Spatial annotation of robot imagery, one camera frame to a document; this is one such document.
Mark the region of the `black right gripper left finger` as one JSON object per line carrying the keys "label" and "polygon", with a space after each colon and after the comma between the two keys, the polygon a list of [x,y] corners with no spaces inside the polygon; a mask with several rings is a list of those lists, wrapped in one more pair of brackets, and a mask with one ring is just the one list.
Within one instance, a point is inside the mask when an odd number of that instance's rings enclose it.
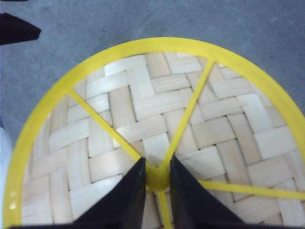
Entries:
{"label": "black right gripper left finger", "polygon": [[145,159],[141,157],[106,196],[81,215],[74,229],[140,229],[146,196]]}

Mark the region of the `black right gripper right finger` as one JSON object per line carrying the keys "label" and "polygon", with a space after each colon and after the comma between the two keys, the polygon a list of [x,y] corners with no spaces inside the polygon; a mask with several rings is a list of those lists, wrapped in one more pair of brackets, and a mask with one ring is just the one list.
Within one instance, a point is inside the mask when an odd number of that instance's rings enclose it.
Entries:
{"label": "black right gripper right finger", "polygon": [[176,229],[244,229],[245,223],[211,195],[173,156],[170,197]]}

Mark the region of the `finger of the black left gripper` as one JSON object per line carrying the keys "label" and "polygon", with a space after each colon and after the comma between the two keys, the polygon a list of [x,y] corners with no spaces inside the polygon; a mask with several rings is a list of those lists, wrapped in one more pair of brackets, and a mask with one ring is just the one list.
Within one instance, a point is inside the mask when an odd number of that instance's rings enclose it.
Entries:
{"label": "finger of the black left gripper", "polygon": [[8,13],[0,14],[0,44],[37,40],[41,29]]}

